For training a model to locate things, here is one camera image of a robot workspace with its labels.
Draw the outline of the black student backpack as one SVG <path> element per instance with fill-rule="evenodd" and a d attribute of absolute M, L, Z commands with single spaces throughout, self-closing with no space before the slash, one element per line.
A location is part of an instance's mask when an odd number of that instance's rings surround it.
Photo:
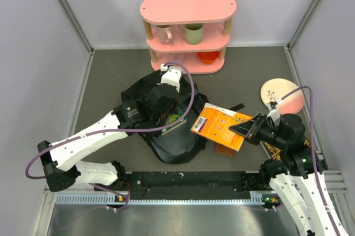
<path fill-rule="evenodd" d="M 147 119 L 142 106 L 142 99 L 148 95 L 150 90 L 158 85 L 162 74 L 153 72 L 134 83 L 127 90 L 121 92 L 122 104 L 127 106 L 130 102 L 136 101 L 139 108 L 139 114 Z M 197 86 L 194 86 L 195 96 L 194 101 L 189 109 L 186 118 L 186 123 L 174 129 L 168 134 L 161 135 L 161 131 L 156 132 L 140 132 L 139 135 L 153 150 L 159 160 L 167 164 L 183 164 L 191 161 L 199 151 L 203 150 L 206 146 L 207 140 L 190 131 L 191 126 L 201 113 L 203 106 L 208 102 L 208 98 L 204 94 L 197 91 Z M 190 83 L 182 78 L 180 81 L 180 95 L 177 100 L 177 107 L 183 113 L 186 112 L 191 99 Z M 144 120 L 142 124 L 133 125 L 134 129 L 157 128 L 165 126 L 153 125 L 150 121 Z"/>

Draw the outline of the green treehouse paperback book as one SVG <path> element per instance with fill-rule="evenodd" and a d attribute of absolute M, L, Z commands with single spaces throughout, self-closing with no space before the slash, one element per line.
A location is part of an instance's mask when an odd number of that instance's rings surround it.
<path fill-rule="evenodd" d="M 176 123 L 174 126 L 170 126 L 169 128 L 165 128 L 161 131 L 161 135 L 165 135 L 168 134 L 169 132 L 172 132 L 174 129 L 178 128 L 179 126 L 183 125 L 186 123 L 186 118 L 181 119 L 181 116 L 183 115 L 183 111 L 177 107 L 176 111 L 169 115 L 165 125 L 170 125 L 171 123 L 176 122 L 177 120 L 179 121 L 179 123 Z"/>

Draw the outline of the orange paperback book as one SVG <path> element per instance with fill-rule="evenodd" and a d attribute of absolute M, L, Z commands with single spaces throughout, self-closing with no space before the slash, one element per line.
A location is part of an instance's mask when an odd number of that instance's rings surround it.
<path fill-rule="evenodd" d="M 251 116 L 205 103 L 190 131 L 238 152 L 244 137 L 229 130 L 229 127 L 250 119 Z"/>

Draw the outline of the black yellow treehouse book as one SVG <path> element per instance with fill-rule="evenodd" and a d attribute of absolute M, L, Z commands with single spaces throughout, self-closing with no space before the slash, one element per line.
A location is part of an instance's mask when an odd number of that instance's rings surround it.
<path fill-rule="evenodd" d="M 265 149 L 267 155 L 269 156 L 270 159 L 279 161 L 282 159 L 282 149 L 278 148 L 274 145 L 271 145 L 265 141 L 261 141 L 260 145 Z M 299 155 L 301 157 L 302 162 L 308 162 L 311 161 L 311 142 L 310 140 L 305 137 L 304 138 L 304 144 L 303 146 L 298 149 L 298 150 L 290 150 L 288 149 L 288 155 Z"/>

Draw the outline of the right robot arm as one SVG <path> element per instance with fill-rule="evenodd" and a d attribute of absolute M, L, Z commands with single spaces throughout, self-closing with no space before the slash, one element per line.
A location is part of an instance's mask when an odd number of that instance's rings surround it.
<path fill-rule="evenodd" d="M 280 160 L 267 160 L 259 170 L 259 183 L 272 189 L 294 220 L 300 235 L 347 235 L 325 184 L 321 163 L 305 140 L 305 126 L 294 114 L 279 123 L 264 114 L 236 126 L 252 144 L 265 142 L 281 150 Z"/>

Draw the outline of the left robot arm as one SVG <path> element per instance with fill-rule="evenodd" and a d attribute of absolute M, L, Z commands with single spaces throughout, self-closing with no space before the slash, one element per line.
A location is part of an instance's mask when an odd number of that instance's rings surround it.
<path fill-rule="evenodd" d="M 84 162 L 82 159 L 106 145 L 139 134 L 158 160 L 185 164 L 206 146 L 207 140 L 190 132 L 190 126 L 208 102 L 186 83 L 172 86 L 135 83 L 121 94 L 121 105 L 71 138 L 37 145 L 50 191 L 74 184 L 96 184 L 119 190 L 127 184 L 124 167 L 117 161 Z"/>

